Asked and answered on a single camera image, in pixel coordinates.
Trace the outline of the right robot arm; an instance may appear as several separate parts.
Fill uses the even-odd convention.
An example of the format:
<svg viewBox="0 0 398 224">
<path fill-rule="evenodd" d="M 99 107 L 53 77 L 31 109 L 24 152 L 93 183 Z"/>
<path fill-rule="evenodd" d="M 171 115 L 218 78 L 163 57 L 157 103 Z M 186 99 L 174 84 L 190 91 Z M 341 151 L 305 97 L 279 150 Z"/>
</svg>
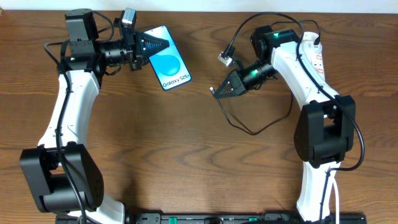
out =
<svg viewBox="0 0 398 224">
<path fill-rule="evenodd" d="M 226 65 L 235 63 L 222 84 L 212 88 L 217 101 L 258 90 L 279 73 L 300 107 L 294 133 L 294 147 L 303 162 L 300 196 L 296 202 L 295 223 L 343 223 L 345 218 L 332 215 L 329 199 L 337 192 L 335 174 L 341 169 L 345 154 L 353 147 L 356 104 L 351 96 L 340 96 L 327 84 L 323 70 L 320 34 L 294 30 L 273 30 L 271 26 L 255 29 L 250 41 L 257 61 L 248 67 L 233 55 L 221 52 L 218 59 Z"/>
</svg>

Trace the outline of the blue Galaxy smartphone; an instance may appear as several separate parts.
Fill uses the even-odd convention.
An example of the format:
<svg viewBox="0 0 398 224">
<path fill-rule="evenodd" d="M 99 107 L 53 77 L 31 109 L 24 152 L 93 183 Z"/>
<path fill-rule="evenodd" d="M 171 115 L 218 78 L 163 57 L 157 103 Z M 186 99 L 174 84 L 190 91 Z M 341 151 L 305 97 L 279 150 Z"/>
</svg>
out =
<svg viewBox="0 0 398 224">
<path fill-rule="evenodd" d="M 169 91 L 192 80 L 192 76 L 166 26 L 145 31 L 153 37 L 168 40 L 169 46 L 149 58 L 164 91 Z"/>
</svg>

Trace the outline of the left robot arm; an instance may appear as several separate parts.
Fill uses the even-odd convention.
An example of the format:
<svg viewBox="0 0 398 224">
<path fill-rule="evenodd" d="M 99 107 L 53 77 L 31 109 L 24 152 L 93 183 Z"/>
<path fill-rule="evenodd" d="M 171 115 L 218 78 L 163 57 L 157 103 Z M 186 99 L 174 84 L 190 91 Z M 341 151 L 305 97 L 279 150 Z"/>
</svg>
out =
<svg viewBox="0 0 398 224">
<path fill-rule="evenodd" d="M 69 38 L 55 58 L 59 91 L 49 125 L 37 147 L 21 153 L 20 165 L 36 207 L 57 223 L 129 223 L 125 204 L 104 192 L 103 176 L 86 148 L 91 110 L 108 68 L 140 70 L 169 47 L 167 40 L 135 29 L 136 12 L 126 8 L 110 22 L 120 38 L 100 40 L 97 12 L 65 14 Z"/>
</svg>

